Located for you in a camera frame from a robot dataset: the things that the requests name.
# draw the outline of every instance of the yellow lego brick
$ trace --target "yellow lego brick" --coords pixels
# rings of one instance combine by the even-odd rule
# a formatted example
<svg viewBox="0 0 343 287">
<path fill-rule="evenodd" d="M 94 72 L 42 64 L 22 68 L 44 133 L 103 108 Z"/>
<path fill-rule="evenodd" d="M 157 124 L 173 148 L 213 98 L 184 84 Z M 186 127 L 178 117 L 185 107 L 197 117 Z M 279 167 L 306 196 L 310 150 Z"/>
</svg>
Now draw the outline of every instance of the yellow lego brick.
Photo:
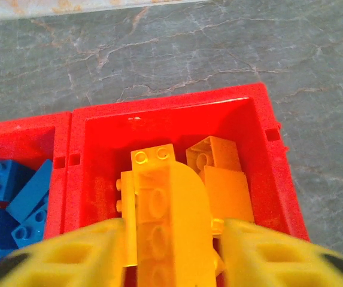
<svg viewBox="0 0 343 287">
<path fill-rule="evenodd" d="M 225 218 L 254 222 L 247 178 L 242 172 L 205 166 L 205 188 L 210 200 L 213 235 L 223 231 Z"/>
<path fill-rule="evenodd" d="M 0 287 L 119 287 L 122 219 L 109 219 L 19 249 L 0 262 Z"/>
<path fill-rule="evenodd" d="M 301 239 L 225 219 L 221 245 L 227 287 L 343 287 L 343 257 Z"/>
<path fill-rule="evenodd" d="M 170 161 L 175 161 L 174 147 L 171 143 L 131 152 L 131 165 L 134 172 L 157 168 Z"/>
<path fill-rule="evenodd" d="M 210 207 L 203 183 L 175 158 L 160 160 L 158 151 L 159 147 L 132 152 L 133 160 L 138 154 L 148 159 L 133 163 L 138 287 L 215 286 Z"/>
<path fill-rule="evenodd" d="M 187 165 L 196 173 L 201 173 L 204 166 L 241 172 L 236 143 L 227 139 L 209 136 L 186 150 Z"/>
<path fill-rule="evenodd" d="M 117 190 L 122 199 L 117 202 L 117 211 L 125 219 L 125 262 L 124 266 L 136 266 L 136 215 L 133 172 L 121 172 L 117 180 Z"/>
</svg>

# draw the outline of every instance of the box compartment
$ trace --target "box compartment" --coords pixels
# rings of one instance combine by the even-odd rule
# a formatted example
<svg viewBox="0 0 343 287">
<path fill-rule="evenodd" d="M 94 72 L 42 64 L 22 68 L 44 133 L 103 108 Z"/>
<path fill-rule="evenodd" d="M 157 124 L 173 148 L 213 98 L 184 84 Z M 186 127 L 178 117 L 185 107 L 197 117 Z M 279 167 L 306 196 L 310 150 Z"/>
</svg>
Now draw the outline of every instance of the box compartment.
<svg viewBox="0 0 343 287">
<path fill-rule="evenodd" d="M 70 112 L 0 123 L 0 160 L 34 170 L 46 159 L 53 162 L 45 239 L 63 233 L 70 124 Z"/>
<path fill-rule="evenodd" d="M 280 124 L 262 83 L 76 109 L 65 232 L 120 216 L 116 180 L 131 170 L 132 150 L 172 143 L 177 160 L 186 163 L 186 148 L 209 135 L 236 142 L 256 223 L 309 240 Z"/>
</svg>

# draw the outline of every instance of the yellow arch brick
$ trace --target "yellow arch brick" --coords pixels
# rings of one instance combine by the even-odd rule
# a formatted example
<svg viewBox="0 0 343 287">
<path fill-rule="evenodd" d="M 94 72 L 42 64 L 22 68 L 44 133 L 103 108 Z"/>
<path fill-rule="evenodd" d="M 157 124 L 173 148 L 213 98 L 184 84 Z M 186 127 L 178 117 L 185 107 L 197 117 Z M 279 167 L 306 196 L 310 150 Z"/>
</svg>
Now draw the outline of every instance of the yellow arch brick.
<svg viewBox="0 0 343 287">
<path fill-rule="evenodd" d="M 137 286 L 213 287 L 208 197 L 199 176 L 176 162 L 171 148 L 131 153 L 138 194 Z"/>
</svg>

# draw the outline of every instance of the marble surface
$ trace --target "marble surface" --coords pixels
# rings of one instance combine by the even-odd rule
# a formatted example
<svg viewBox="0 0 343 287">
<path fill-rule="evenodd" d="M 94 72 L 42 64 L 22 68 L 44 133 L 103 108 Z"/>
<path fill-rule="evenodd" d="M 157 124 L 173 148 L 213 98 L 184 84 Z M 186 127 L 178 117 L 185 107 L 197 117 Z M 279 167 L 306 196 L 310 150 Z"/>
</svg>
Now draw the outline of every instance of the marble surface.
<svg viewBox="0 0 343 287">
<path fill-rule="evenodd" d="M 343 0 L 0 22 L 0 120 L 263 81 L 313 242 L 343 252 Z"/>
<path fill-rule="evenodd" d="M 76 14 L 197 0 L 0 0 L 0 20 Z"/>
</svg>

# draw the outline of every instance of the floor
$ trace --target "floor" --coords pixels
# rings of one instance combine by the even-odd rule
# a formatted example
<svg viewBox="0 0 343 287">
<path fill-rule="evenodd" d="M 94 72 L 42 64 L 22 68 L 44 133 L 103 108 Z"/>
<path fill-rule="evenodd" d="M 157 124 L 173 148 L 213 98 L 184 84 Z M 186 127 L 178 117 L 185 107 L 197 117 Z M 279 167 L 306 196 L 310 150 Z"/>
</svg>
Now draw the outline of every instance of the floor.
<svg viewBox="0 0 343 287">
<path fill-rule="evenodd" d="M 263 81 L 315 243 L 343 253 L 343 0 L 0 22 L 0 121 Z"/>
</svg>

